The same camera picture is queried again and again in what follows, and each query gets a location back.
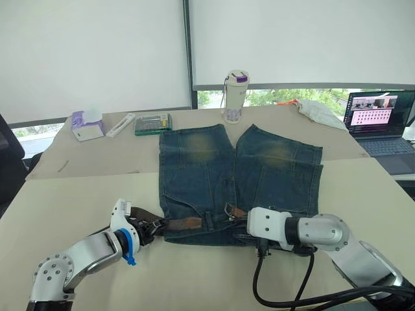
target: faded denim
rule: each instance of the faded denim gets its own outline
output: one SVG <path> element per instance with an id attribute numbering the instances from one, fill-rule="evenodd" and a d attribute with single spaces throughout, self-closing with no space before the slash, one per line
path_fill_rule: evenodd
<path id="1" fill-rule="evenodd" d="M 160 206 L 165 218 L 201 219 L 196 229 L 165 232 L 181 244 L 246 245 L 246 216 L 230 217 L 228 206 L 247 213 L 256 206 L 318 212 L 322 148 L 280 137 L 252 125 L 236 150 L 222 124 L 160 135 Z"/>

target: black cable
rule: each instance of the black cable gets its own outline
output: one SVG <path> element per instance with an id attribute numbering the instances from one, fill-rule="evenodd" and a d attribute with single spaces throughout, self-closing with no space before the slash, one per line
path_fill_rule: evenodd
<path id="1" fill-rule="evenodd" d="M 262 299 L 257 291 L 257 282 L 259 277 L 259 272 L 261 271 L 263 263 L 263 257 L 260 256 L 258 258 L 258 265 L 255 270 L 254 279 L 252 283 L 252 291 L 254 292 L 254 296 L 257 299 L 259 303 L 261 303 L 264 306 L 268 306 L 270 308 L 291 308 L 293 306 L 309 306 L 309 305 L 315 305 L 317 303 L 326 303 L 329 301 L 339 300 L 339 299 L 347 299 L 350 298 L 356 299 L 358 297 L 362 297 L 365 295 L 374 294 L 377 292 L 386 292 L 396 295 L 402 295 L 405 297 L 412 297 L 414 295 L 413 290 L 408 290 L 405 288 L 400 288 L 398 286 L 366 286 L 361 288 L 354 288 L 351 290 L 344 290 L 342 292 L 334 293 L 334 294 L 328 294 L 328 295 L 322 295 L 319 297 L 314 298 L 308 298 L 308 299 L 302 299 L 297 301 L 266 301 Z"/>
<path id="2" fill-rule="evenodd" d="M 337 299 L 334 301 L 330 301 L 328 303 L 325 303 L 324 305 L 320 305 L 320 306 L 316 306 L 313 309 L 310 309 L 310 311 L 323 311 L 323 310 L 327 310 L 328 308 L 331 308 L 332 306 L 338 306 L 341 305 L 342 303 L 347 303 L 348 301 L 353 300 L 354 298 L 343 298 L 343 299 Z"/>
<path id="3" fill-rule="evenodd" d="M 310 278 L 310 274 L 311 274 L 311 270 L 313 270 L 313 266 L 314 266 L 314 254 L 311 253 L 310 254 L 309 267 L 307 268 L 307 272 L 305 273 L 304 280 L 301 283 L 300 289 L 298 290 L 297 296 L 295 297 L 294 301 L 300 300 L 301 295 L 304 292 L 305 285 L 307 285 L 307 282 L 308 282 L 308 280 Z M 296 309 L 296 307 L 295 306 L 292 306 L 291 309 L 290 309 L 290 311 L 295 311 L 295 309 Z"/>

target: tissue box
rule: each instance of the tissue box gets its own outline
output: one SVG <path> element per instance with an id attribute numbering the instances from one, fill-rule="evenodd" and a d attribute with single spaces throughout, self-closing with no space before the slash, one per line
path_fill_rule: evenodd
<path id="1" fill-rule="evenodd" d="M 72 125 L 71 129 L 75 137 L 79 141 L 87 141 L 88 139 L 94 139 L 104 136 L 104 126 L 102 119 L 95 122 L 88 122 L 84 118 L 83 111 L 76 111 L 72 113 Z"/>

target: white roller blind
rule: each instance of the white roller blind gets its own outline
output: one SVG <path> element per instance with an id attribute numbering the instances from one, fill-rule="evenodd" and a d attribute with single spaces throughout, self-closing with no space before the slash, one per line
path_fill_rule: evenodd
<path id="1" fill-rule="evenodd" d="M 414 0 L 190 0 L 196 86 L 415 84 Z"/>
<path id="2" fill-rule="evenodd" d="M 0 1 L 7 122 L 190 106 L 180 0 Z"/>

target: orange object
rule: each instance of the orange object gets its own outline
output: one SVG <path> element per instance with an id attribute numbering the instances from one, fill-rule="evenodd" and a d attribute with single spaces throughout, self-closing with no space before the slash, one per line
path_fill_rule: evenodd
<path id="1" fill-rule="evenodd" d="M 275 105 L 289 105 L 289 104 L 295 104 L 298 102 L 296 99 L 290 100 L 288 102 L 276 102 Z"/>

